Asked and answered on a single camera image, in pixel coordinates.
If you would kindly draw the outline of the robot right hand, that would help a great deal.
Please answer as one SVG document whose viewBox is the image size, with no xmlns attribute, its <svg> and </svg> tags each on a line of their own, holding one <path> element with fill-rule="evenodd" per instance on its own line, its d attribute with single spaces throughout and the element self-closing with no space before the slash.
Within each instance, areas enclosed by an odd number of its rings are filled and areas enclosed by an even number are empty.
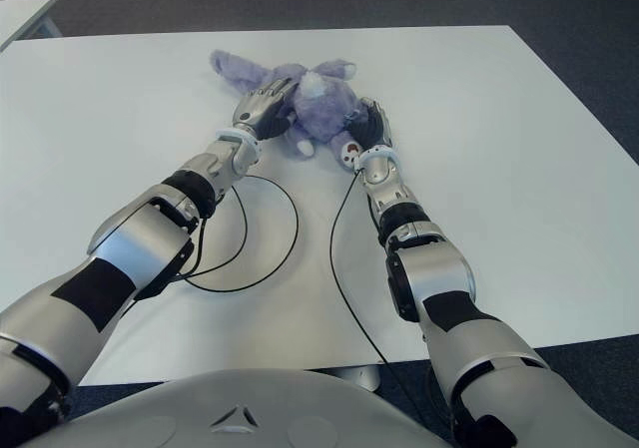
<svg viewBox="0 0 639 448">
<path fill-rule="evenodd" d="M 361 108 L 345 125 L 352 138 L 366 151 L 377 145 L 393 147 L 390 125 L 381 105 L 370 98 L 359 100 Z"/>
</svg>

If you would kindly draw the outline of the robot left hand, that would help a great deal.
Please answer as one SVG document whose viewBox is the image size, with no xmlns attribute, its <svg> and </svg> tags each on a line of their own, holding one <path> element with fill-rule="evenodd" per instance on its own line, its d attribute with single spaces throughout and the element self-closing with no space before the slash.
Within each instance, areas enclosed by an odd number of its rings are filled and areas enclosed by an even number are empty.
<svg viewBox="0 0 639 448">
<path fill-rule="evenodd" d="M 249 91 L 236 107 L 232 126 L 249 130 L 259 141 L 282 135 L 296 120 L 292 99 L 297 87 L 284 78 Z"/>
</svg>

